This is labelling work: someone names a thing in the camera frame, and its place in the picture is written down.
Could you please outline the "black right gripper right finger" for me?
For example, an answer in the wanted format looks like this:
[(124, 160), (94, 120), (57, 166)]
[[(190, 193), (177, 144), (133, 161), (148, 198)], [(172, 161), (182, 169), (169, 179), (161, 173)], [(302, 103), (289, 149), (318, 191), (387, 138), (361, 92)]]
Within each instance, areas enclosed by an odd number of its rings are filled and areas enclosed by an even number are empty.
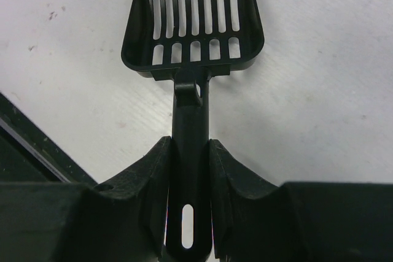
[(221, 261), (391, 261), (392, 185), (273, 185), (209, 143), (214, 253)]

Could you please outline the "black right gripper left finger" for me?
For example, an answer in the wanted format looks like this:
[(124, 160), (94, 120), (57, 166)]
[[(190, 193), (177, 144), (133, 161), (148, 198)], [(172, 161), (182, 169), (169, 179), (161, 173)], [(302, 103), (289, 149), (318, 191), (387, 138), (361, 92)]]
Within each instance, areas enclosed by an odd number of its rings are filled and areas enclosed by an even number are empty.
[(95, 187), (2, 182), (2, 261), (157, 261), (171, 139)]

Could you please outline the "black slotted scoop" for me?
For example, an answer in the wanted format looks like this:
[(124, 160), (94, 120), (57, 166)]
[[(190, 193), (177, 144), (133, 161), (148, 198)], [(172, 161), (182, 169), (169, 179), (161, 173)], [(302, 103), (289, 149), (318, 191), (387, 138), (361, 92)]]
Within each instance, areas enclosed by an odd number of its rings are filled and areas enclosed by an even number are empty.
[(209, 81), (249, 68), (264, 45), (257, 0), (133, 0), (121, 50), (144, 77), (174, 83), (166, 251), (212, 249)]

